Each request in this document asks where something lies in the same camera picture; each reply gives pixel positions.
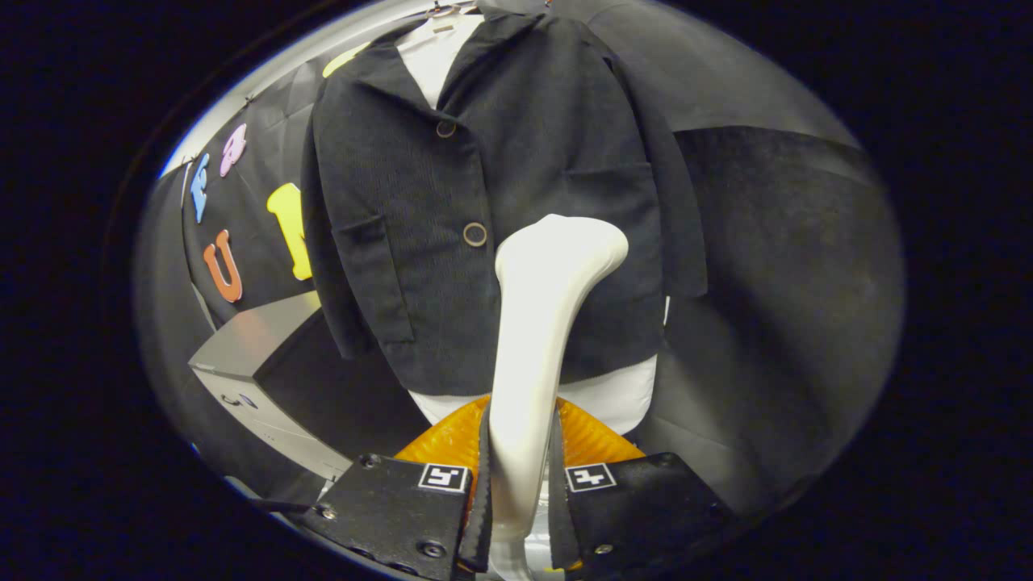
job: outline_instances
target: screw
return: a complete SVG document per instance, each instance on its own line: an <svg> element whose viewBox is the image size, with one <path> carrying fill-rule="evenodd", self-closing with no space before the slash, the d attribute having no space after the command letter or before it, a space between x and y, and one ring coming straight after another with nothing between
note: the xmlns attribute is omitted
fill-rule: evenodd
<svg viewBox="0 0 1033 581"><path fill-rule="evenodd" d="M428 541L427 543L422 543L419 546L419 552L424 553L425 555L431 558L437 559L445 556L446 551L445 548L442 547L441 545L433 541Z"/></svg>
<svg viewBox="0 0 1033 581"><path fill-rule="evenodd" d="M400 562L393 562L393 563L388 564L387 567L394 569L395 571L401 571L402 573L408 573L409 575L412 575L414 577L419 575L419 573L417 573L415 569L412 569L411 567L402 564Z"/></svg>
<svg viewBox="0 0 1033 581"><path fill-rule="evenodd" d="M362 464L364 468L370 469L380 463L380 457L376 454L363 454L358 457L358 463Z"/></svg>

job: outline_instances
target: black jacket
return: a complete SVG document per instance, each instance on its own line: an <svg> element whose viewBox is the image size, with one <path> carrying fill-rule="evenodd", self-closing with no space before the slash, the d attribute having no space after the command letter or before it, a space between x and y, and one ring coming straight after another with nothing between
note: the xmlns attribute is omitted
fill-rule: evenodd
<svg viewBox="0 0 1033 581"><path fill-rule="evenodd" d="M495 249L547 214L620 227L628 257L588 296L561 380L659 350L664 295L706 290L688 171L656 109L582 23L484 8L432 110L395 42L335 71L302 161L305 241L341 355L380 347L407 389L490 391ZM487 241L477 242L478 228Z"/></svg>

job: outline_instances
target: yellow letter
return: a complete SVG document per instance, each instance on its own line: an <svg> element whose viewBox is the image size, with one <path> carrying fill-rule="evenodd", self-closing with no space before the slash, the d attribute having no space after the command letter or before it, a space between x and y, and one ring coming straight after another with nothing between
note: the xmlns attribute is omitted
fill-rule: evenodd
<svg viewBox="0 0 1033 581"><path fill-rule="evenodd" d="M270 194L265 209L276 214L276 219L280 221L283 240L287 243L290 257L294 259L294 278L312 278L309 251L305 247L305 233L302 232L302 190L294 184L283 184Z"/></svg>

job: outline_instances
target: gray fabric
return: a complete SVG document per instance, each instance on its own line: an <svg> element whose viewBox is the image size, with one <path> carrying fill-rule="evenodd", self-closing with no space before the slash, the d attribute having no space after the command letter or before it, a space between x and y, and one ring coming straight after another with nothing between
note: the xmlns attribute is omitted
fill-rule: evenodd
<svg viewBox="0 0 1033 581"><path fill-rule="evenodd" d="M752 514L791 501L874 406L903 322L901 242L856 150L755 127L677 136L710 293L671 299L641 448Z"/></svg>

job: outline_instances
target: jacket pocket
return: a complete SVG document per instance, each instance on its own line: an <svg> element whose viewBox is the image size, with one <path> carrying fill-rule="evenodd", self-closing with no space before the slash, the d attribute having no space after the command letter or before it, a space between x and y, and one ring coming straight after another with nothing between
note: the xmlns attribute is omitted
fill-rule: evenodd
<svg viewBox="0 0 1033 581"><path fill-rule="evenodd" d="M358 308L376 338L383 343L412 341L383 216L335 228L334 242Z"/></svg>
<svg viewBox="0 0 1033 581"><path fill-rule="evenodd" d="M587 303L622 303L660 292L660 209L650 163L565 171L554 211L607 221L628 239L624 263L596 285Z"/></svg>

